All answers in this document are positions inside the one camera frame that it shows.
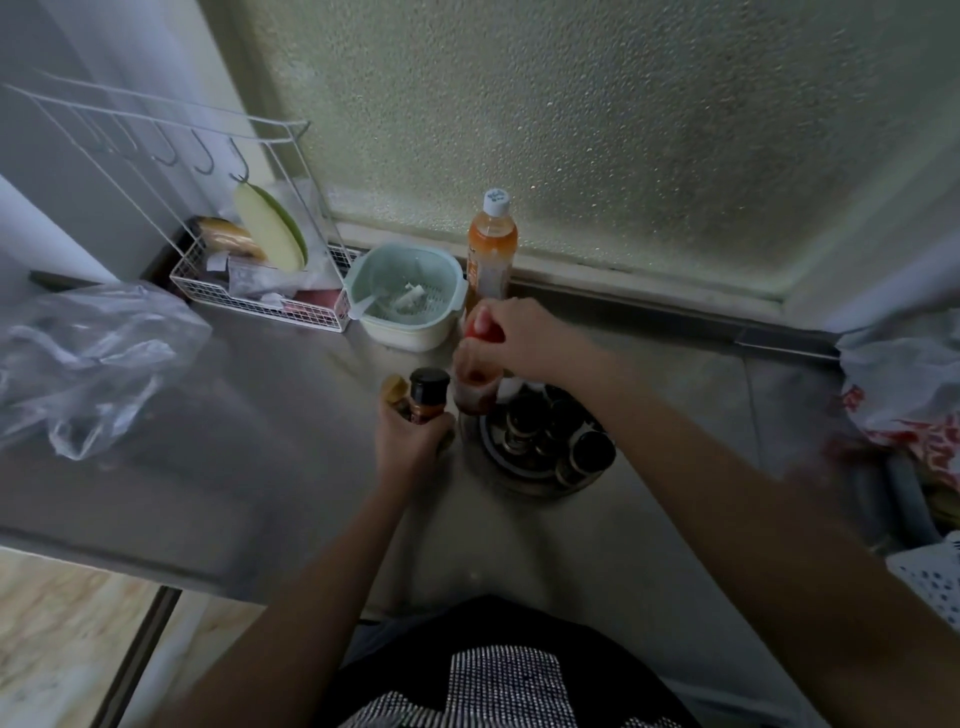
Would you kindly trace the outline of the person's right hand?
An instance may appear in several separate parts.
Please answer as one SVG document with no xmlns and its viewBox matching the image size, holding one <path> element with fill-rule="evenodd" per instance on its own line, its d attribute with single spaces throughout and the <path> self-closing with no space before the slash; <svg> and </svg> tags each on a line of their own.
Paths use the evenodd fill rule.
<svg viewBox="0 0 960 728">
<path fill-rule="evenodd" d="M 556 318 L 534 298 L 522 299 L 524 380 L 579 395 L 588 380 L 604 378 L 617 369 L 617 359 L 589 336 Z"/>
</svg>

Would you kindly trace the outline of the person's left hand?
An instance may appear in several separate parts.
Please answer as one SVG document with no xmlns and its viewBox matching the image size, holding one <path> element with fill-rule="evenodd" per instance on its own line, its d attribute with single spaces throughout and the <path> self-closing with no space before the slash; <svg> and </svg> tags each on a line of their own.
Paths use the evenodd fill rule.
<svg viewBox="0 0 960 728">
<path fill-rule="evenodd" d="M 441 445 L 452 436 L 454 425 L 455 418 L 448 411 L 426 423 L 414 423 L 379 399 L 374 437 L 377 493 L 409 499 L 433 470 Z"/>
</svg>

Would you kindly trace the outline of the black-capped spice jar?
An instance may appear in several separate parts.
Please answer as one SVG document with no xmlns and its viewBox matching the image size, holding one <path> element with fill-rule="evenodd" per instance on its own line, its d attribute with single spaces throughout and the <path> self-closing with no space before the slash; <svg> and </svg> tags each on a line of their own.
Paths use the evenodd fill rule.
<svg viewBox="0 0 960 728">
<path fill-rule="evenodd" d="M 407 398 L 411 423 L 424 425 L 444 414 L 450 386 L 450 374 L 447 370 L 435 367 L 417 368 L 411 372 L 409 382 Z"/>
</svg>

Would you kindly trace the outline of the red-capped sauce bottle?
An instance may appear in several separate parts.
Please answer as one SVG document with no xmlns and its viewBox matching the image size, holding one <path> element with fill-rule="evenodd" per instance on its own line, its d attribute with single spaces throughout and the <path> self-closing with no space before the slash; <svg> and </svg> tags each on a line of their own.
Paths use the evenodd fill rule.
<svg viewBox="0 0 960 728">
<path fill-rule="evenodd" d="M 502 367 L 488 363 L 472 364 L 462 345 L 468 341 L 502 344 L 506 339 L 502 327 L 493 319 L 486 305 L 477 304 L 464 322 L 462 340 L 456 347 L 453 360 L 453 399 L 460 413 L 481 416 L 489 413 L 498 400 L 499 386 L 504 377 Z"/>
</svg>

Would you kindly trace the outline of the yellow-capped spice jar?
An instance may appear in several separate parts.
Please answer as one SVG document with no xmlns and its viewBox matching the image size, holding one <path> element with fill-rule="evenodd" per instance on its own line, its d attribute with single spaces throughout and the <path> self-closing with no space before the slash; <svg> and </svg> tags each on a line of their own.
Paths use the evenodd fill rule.
<svg viewBox="0 0 960 728">
<path fill-rule="evenodd" d="M 402 419 L 409 421 L 411 417 L 409 392 L 408 379 L 399 373 L 391 373 L 382 381 L 379 397 L 385 406 L 390 407 Z"/>
</svg>

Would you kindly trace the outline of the person's right forearm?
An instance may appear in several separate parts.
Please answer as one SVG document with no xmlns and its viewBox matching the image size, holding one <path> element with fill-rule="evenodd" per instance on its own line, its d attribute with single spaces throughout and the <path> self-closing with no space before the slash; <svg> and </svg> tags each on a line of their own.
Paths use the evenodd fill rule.
<svg viewBox="0 0 960 728">
<path fill-rule="evenodd" d="M 588 344 L 562 378 L 831 728 L 960 728 L 960 635 L 816 504 Z"/>
</svg>

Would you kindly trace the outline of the person's left forearm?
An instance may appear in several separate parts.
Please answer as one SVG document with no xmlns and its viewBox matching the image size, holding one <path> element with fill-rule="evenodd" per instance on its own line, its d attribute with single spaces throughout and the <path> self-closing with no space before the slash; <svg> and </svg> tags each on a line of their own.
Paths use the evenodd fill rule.
<svg viewBox="0 0 960 728">
<path fill-rule="evenodd" d="M 349 526 L 157 728 L 306 728 L 347 652 L 416 481 L 380 478 Z"/>
</svg>

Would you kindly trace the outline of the pale green colander bowl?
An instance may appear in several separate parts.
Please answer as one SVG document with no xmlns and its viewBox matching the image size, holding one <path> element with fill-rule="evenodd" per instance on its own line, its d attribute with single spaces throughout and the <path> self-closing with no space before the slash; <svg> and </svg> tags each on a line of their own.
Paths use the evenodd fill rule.
<svg viewBox="0 0 960 728">
<path fill-rule="evenodd" d="M 344 279 L 349 318 L 375 342 L 414 354 L 450 336 L 468 281 L 450 253 L 390 242 L 357 257 Z"/>
</svg>

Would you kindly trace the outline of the dark-lidded spice jar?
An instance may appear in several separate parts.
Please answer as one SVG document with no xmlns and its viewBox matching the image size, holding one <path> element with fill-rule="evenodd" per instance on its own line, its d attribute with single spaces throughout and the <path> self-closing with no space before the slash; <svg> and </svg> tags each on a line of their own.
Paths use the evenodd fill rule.
<svg viewBox="0 0 960 728">
<path fill-rule="evenodd" d="M 597 480 L 617 458 L 614 441 L 605 433 L 584 431 L 570 445 L 555 468 L 558 484 L 568 490 L 586 488 Z"/>
<path fill-rule="evenodd" d="M 519 394 L 507 406 L 503 446 L 510 455 L 527 454 L 545 426 L 549 402 L 541 393 Z"/>
<path fill-rule="evenodd" d="M 566 445 L 579 431 L 586 420 L 586 410 L 572 397 L 562 397 L 552 402 L 545 433 L 554 442 Z"/>
</svg>

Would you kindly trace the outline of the round metal spice carousel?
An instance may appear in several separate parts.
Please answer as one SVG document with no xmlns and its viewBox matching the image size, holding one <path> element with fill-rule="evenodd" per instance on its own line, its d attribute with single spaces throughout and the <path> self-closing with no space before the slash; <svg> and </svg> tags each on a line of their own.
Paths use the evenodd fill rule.
<svg viewBox="0 0 960 728">
<path fill-rule="evenodd" d="M 552 403 L 561 398 L 572 398 L 582 406 L 575 397 L 560 387 L 527 382 L 517 378 L 508 378 L 502 381 L 496 404 L 488 413 L 481 416 L 461 415 L 460 430 L 470 466 L 488 483 L 529 499 L 558 500 L 581 492 L 593 485 L 615 462 L 594 482 L 579 490 L 569 490 L 562 487 L 555 476 L 558 460 L 567 455 L 573 441 L 585 431 L 605 433 L 616 445 L 615 440 L 600 424 L 599 420 L 583 406 L 582 408 L 585 410 L 584 424 L 566 445 L 556 443 L 546 435 L 548 414 L 544 427 L 537 433 L 527 453 L 516 456 L 505 450 L 503 441 L 508 404 L 513 398 L 526 393 L 543 394 L 549 403 L 549 412 Z"/>
</svg>

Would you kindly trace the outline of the orange bottle with white cap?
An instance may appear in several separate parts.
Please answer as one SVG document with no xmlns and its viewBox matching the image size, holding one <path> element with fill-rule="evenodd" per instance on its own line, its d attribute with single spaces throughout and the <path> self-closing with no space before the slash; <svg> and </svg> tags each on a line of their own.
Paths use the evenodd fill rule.
<svg viewBox="0 0 960 728">
<path fill-rule="evenodd" d="M 512 198 L 501 188 L 488 189 L 481 210 L 467 231 L 465 313 L 484 299 L 507 296 L 519 231 L 510 214 Z"/>
</svg>

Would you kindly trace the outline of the white packet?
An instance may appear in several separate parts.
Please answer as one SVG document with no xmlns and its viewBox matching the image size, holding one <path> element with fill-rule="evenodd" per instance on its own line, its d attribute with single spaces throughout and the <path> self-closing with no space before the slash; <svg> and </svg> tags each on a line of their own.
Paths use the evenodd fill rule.
<svg viewBox="0 0 960 728">
<path fill-rule="evenodd" d="M 229 297 L 269 309 L 281 310 L 299 290 L 299 272 L 285 272 L 251 258 L 229 255 L 226 274 Z"/>
</svg>

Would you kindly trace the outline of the green and cream plate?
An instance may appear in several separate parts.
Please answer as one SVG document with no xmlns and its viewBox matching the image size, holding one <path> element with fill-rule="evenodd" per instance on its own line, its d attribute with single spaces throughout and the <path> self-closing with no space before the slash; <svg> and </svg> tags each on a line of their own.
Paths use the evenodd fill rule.
<svg viewBox="0 0 960 728">
<path fill-rule="evenodd" d="M 308 252 L 304 234 L 286 208 L 265 189 L 239 181 L 233 189 L 236 213 L 266 261 L 285 273 L 306 268 Z"/>
</svg>

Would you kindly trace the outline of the frosted glass window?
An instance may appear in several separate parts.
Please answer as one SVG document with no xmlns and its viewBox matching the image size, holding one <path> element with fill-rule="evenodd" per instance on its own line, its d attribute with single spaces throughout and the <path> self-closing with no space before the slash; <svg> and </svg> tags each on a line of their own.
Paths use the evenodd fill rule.
<svg viewBox="0 0 960 728">
<path fill-rule="evenodd" d="M 777 298 L 960 141 L 960 0 L 198 1 L 342 223 Z"/>
</svg>

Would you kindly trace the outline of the black checkered garment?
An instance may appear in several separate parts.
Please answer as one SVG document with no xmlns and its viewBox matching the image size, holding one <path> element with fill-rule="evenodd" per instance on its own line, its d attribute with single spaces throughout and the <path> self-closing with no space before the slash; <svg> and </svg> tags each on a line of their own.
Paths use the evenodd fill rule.
<svg viewBox="0 0 960 728">
<path fill-rule="evenodd" d="M 702 728 L 589 626 L 494 595 L 362 620 L 310 728 Z"/>
</svg>

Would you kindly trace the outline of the yellow sponge in wrapper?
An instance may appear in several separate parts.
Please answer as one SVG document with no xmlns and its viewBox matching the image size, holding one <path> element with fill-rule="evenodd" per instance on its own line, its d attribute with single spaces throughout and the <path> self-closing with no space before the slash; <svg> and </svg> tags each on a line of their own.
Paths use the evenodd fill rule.
<svg viewBox="0 0 960 728">
<path fill-rule="evenodd" d="M 268 260 L 246 228 L 219 217 L 197 217 L 194 223 L 208 249 L 259 262 Z"/>
</svg>

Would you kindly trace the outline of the clear plastic bag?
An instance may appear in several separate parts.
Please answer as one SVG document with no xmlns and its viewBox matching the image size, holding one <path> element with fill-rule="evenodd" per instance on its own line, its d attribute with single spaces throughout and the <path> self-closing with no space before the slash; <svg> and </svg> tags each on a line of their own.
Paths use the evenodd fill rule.
<svg viewBox="0 0 960 728">
<path fill-rule="evenodd" d="M 140 280 L 0 312 L 0 452 L 45 433 L 56 455 L 101 455 L 180 381 L 211 335 L 182 299 Z"/>
</svg>

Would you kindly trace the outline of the dark metal table leg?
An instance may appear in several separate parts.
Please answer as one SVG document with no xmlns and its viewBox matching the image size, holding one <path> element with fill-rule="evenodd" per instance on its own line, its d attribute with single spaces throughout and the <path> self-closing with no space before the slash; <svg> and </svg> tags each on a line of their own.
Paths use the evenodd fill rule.
<svg viewBox="0 0 960 728">
<path fill-rule="evenodd" d="M 160 587 L 139 624 L 89 728 L 118 728 L 183 591 Z"/>
</svg>

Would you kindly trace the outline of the white and red plastic bag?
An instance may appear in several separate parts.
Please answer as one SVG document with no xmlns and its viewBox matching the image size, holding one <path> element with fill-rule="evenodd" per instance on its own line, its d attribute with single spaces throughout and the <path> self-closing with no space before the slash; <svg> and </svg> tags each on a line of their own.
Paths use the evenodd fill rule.
<svg viewBox="0 0 960 728">
<path fill-rule="evenodd" d="M 960 494 L 960 308 L 842 335 L 842 403 L 872 443 L 912 454 Z"/>
</svg>

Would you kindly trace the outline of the white perforated basket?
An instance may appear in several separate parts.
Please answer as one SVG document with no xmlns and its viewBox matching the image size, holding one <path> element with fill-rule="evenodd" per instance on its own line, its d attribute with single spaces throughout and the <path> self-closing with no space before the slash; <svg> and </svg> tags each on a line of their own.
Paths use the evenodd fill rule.
<svg viewBox="0 0 960 728">
<path fill-rule="evenodd" d="M 889 572 L 960 635 L 960 530 L 885 559 Z"/>
</svg>

